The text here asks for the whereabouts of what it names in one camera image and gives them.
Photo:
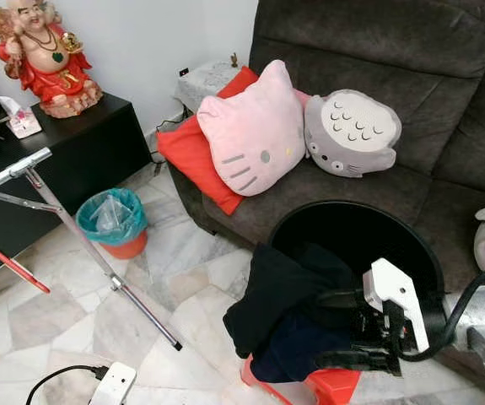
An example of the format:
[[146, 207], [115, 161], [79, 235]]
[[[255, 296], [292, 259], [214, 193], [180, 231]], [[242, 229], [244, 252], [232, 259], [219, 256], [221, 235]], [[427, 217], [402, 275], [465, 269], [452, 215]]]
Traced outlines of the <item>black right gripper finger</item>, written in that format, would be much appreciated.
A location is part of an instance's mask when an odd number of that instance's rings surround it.
[[350, 348], [349, 350], [325, 351], [313, 359], [318, 368], [342, 368], [343, 370], [381, 371], [401, 377], [399, 359], [384, 348]]
[[338, 310], [360, 310], [369, 307], [364, 289], [327, 290], [313, 300], [316, 307]]

